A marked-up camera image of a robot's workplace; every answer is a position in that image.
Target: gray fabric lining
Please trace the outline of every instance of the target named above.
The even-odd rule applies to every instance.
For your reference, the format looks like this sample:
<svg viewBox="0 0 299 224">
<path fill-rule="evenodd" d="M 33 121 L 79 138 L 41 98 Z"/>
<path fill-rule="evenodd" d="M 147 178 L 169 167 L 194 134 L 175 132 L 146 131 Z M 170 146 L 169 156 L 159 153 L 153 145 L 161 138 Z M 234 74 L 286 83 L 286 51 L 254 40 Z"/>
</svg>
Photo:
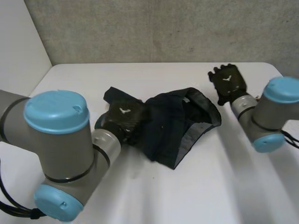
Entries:
<svg viewBox="0 0 299 224">
<path fill-rule="evenodd" d="M 188 131 L 184 134 L 181 145 L 179 146 L 178 156 L 175 162 L 175 167 L 183 159 L 183 157 L 189 152 L 193 144 L 198 140 L 202 133 L 211 127 L 208 123 L 194 123 Z"/>
</svg>

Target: gray concrete wall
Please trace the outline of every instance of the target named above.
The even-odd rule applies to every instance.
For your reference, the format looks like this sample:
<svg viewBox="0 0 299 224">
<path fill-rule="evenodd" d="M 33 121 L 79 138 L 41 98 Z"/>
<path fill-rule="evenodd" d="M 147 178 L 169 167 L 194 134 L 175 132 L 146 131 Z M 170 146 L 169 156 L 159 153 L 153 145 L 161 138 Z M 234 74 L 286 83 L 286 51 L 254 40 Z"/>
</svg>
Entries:
<svg viewBox="0 0 299 224">
<path fill-rule="evenodd" d="M 268 62 L 299 74 L 298 0 L 25 0 L 53 65 Z"/>
</svg>

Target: black band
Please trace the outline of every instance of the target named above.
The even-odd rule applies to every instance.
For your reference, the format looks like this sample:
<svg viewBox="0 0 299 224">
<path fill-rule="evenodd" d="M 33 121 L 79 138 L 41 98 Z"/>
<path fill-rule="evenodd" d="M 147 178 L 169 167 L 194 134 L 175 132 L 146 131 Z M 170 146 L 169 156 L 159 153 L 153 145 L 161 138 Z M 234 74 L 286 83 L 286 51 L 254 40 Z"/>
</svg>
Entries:
<svg viewBox="0 0 299 224">
<path fill-rule="evenodd" d="M 238 116 L 238 120 L 240 119 L 240 117 L 244 114 L 244 113 L 246 113 L 247 111 L 250 111 L 251 109 L 254 109 L 256 106 L 251 106 L 251 107 L 248 107 L 248 108 L 246 108 L 245 110 L 243 110 L 240 114 L 239 114 L 239 116 Z"/>
<path fill-rule="evenodd" d="M 101 149 L 100 147 L 98 147 L 97 145 L 93 144 L 93 148 L 98 150 L 102 155 L 103 157 L 106 159 L 107 161 L 107 164 L 108 164 L 108 168 L 110 167 L 110 159 L 109 159 L 109 156 L 107 155 L 107 153 Z"/>
<path fill-rule="evenodd" d="M 95 161 L 95 158 L 93 158 L 92 164 L 90 165 L 90 167 L 85 172 L 81 173 L 78 176 L 72 177 L 72 178 L 54 179 L 52 177 L 47 176 L 45 173 L 44 173 L 44 175 L 49 181 L 52 181 L 52 182 L 55 182 L 55 183 L 68 183 L 68 182 L 76 181 L 76 180 L 79 180 L 80 178 L 84 177 L 85 175 L 87 175 L 92 170 L 94 161 Z"/>
<path fill-rule="evenodd" d="M 253 117 L 251 117 L 251 121 L 252 123 L 254 123 L 256 126 L 258 126 L 259 128 L 263 129 L 263 130 L 266 130 L 268 132 L 278 132 L 280 131 L 280 129 L 270 129 L 270 128 L 266 128 L 266 127 L 263 127 L 263 126 L 260 126 L 254 119 Z"/>
<path fill-rule="evenodd" d="M 3 139 L 3 141 L 5 143 L 8 143 L 10 144 L 10 142 L 7 140 L 5 134 L 4 134 L 4 122 L 5 122 L 5 119 L 6 117 L 8 116 L 8 113 L 11 111 L 11 109 L 16 106 L 18 103 L 26 100 L 26 99 L 30 99 L 29 97 L 24 97 L 24 98 L 21 98 L 21 99 L 17 99 L 16 101 L 14 101 L 11 105 L 9 105 L 9 107 L 4 111 L 1 119 L 0 119 L 0 136 L 1 138 Z"/>
</svg>

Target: black fabric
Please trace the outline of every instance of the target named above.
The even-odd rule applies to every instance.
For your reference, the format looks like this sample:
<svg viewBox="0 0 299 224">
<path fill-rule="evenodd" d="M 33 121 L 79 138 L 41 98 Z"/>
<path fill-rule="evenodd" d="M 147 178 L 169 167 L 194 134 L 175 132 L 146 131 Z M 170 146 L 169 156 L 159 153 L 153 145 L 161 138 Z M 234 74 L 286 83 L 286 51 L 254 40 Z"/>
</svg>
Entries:
<svg viewBox="0 0 299 224">
<path fill-rule="evenodd" d="M 114 87 L 105 93 L 104 100 L 109 104 L 123 100 L 140 102 Z M 143 127 L 138 144 L 151 161 L 157 161 L 171 169 L 180 163 L 201 135 L 221 125 L 221 116 L 215 105 L 194 88 L 162 93 L 144 104 L 149 109 L 150 120 Z M 202 123 L 204 130 L 196 133 L 197 129 L 193 127 L 195 123 Z M 187 135 L 190 142 L 184 146 L 188 148 L 182 149 L 182 141 L 186 141 L 184 137 Z M 183 154 L 178 161 L 180 150 Z"/>
</svg>

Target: white logo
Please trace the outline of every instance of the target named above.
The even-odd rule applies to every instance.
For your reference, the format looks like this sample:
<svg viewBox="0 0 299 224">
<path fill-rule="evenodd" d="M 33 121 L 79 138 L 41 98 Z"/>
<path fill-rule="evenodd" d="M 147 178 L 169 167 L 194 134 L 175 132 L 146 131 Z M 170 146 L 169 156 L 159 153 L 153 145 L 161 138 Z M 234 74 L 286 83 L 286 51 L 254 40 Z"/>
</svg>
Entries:
<svg viewBox="0 0 299 224">
<path fill-rule="evenodd" d="M 128 110 L 123 110 L 123 109 L 121 109 L 121 108 L 120 108 L 120 111 L 121 111 L 123 114 L 131 112 L 130 109 L 128 109 Z"/>
<path fill-rule="evenodd" d="M 224 78 L 224 79 L 222 79 L 222 80 L 224 80 L 224 81 L 230 81 L 230 78 L 231 78 L 232 76 L 229 76 L 228 78 Z"/>
</svg>

